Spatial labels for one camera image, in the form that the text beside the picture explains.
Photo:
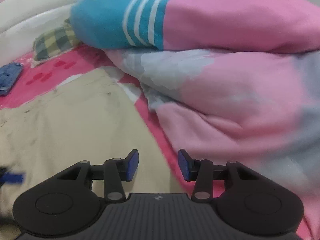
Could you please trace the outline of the green plaid pillow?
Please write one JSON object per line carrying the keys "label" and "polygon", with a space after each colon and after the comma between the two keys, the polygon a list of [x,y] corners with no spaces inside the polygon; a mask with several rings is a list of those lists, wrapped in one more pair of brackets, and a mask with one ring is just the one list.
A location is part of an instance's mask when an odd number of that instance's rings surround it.
{"label": "green plaid pillow", "polygon": [[80,44],[81,41],[76,38],[68,18],[61,26],[42,33],[35,39],[33,42],[33,66],[39,66]]}

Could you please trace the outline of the pink grey floral duvet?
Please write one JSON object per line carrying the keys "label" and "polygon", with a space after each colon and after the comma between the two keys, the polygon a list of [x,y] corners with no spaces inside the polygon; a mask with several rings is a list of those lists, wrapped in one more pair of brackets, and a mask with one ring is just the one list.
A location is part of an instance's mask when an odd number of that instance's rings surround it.
{"label": "pink grey floral duvet", "polygon": [[108,50],[174,150],[237,160],[295,191],[319,239],[319,52]]}

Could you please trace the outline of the folded blue denim garment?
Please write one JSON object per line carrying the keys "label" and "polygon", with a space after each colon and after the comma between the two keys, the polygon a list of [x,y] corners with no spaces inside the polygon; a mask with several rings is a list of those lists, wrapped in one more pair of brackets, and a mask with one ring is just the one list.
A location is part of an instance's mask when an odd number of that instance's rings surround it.
{"label": "folded blue denim garment", "polygon": [[0,95],[7,96],[19,78],[23,70],[23,64],[12,62],[1,67]]}

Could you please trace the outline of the pink floral fleece bedsheet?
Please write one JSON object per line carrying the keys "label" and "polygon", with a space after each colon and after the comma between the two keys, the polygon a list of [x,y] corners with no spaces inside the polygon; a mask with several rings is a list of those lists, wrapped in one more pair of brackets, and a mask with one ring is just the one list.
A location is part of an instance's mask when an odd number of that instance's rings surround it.
{"label": "pink floral fleece bedsheet", "polygon": [[[157,77],[160,77],[163,71],[174,75],[183,66],[198,67],[202,63],[209,62],[209,57],[203,50],[196,50],[190,53],[183,51],[130,50],[107,57],[100,50],[80,46],[39,67],[27,69],[13,87],[12,92],[1,100],[2,109],[20,107],[33,101],[38,96],[51,92],[62,83],[71,81],[73,77],[82,76],[103,67],[116,68],[123,75],[119,80],[120,83],[132,82],[144,93],[147,90],[147,86],[128,74],[128,70],[136,66],[138,61],[142,61],[143,70],[148,70],[148,66],[151,64],[153,66],[152,72]],[[160,146],[171,173],[175,176],[182,189],[185,188],[185,183],[177,165],[177,150],[172,149],[171,137],[163,132],[162,123],[158,121],[153,109],[146,105],[143,94],[136,103],[136,110]]]}

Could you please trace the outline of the pink white padded headboard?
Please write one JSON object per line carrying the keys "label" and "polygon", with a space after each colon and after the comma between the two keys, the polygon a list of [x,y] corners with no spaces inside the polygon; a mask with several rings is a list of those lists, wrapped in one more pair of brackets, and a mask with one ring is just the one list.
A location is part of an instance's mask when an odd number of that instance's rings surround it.
{"label": "pink white padded headboard", "polygon": [[32,51],[42,33],[69,18],[78,0],[5,0],[1,2],[1,66]]}

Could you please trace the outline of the blue pink striped pillow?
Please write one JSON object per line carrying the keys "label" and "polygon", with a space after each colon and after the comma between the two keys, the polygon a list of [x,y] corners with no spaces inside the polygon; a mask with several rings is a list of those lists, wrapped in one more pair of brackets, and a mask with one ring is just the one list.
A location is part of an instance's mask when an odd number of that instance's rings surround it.
{"label": "blue pink striped pillow", "polygon": [[319,7],[306,0],[80,0],[70,22],[99,49],[319,49]]}

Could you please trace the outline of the beige khaki trousers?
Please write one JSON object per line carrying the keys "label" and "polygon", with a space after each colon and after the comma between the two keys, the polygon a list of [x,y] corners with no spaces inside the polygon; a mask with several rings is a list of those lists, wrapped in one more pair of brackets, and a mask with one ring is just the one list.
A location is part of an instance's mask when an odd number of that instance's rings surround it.
{"label": "beige khaki trousers", "polygon": [[136,110],[141,89],[120,83],[114,67],[95,69],[17,108],[1,110],[1,165],[22,172],[21,185],[1,187],[1,215],[12,216],[27,189],[82,161],[93,165],[139,152],[134,180],[124,190],[179,193],[160,146]]}

